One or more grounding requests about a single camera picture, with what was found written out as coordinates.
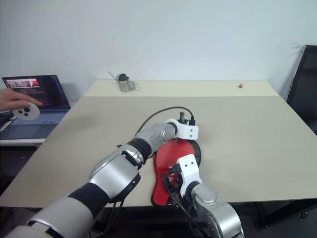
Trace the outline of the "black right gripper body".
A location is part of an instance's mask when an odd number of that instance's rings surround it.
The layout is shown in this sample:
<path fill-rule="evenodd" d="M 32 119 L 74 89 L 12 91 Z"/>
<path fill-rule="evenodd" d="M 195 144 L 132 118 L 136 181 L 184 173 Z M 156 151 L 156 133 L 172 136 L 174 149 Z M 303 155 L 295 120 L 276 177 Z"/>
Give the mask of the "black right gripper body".
<path fill-rule="evenodd" d="M 167 192 L 169 195 L 180 194 L 182 186 L 181 168 L 176 164 L 167 171 Z"/>

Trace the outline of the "person's bare hand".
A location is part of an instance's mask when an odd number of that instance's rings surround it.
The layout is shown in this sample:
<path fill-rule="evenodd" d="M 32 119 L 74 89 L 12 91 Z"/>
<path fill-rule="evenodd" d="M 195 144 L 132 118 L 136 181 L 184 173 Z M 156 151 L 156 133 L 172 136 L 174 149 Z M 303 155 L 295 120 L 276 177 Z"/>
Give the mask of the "person's bare hand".
<path fill-rule="evenodd" d="M 1 112 L 13 111 L 24 107 L 28 107 L 29 103 L 33 103 L 38 107 L 41 107 L 43 105 L 40 101 L 28 95 L 12 91 L 11 89 L 0 90 Z"/>

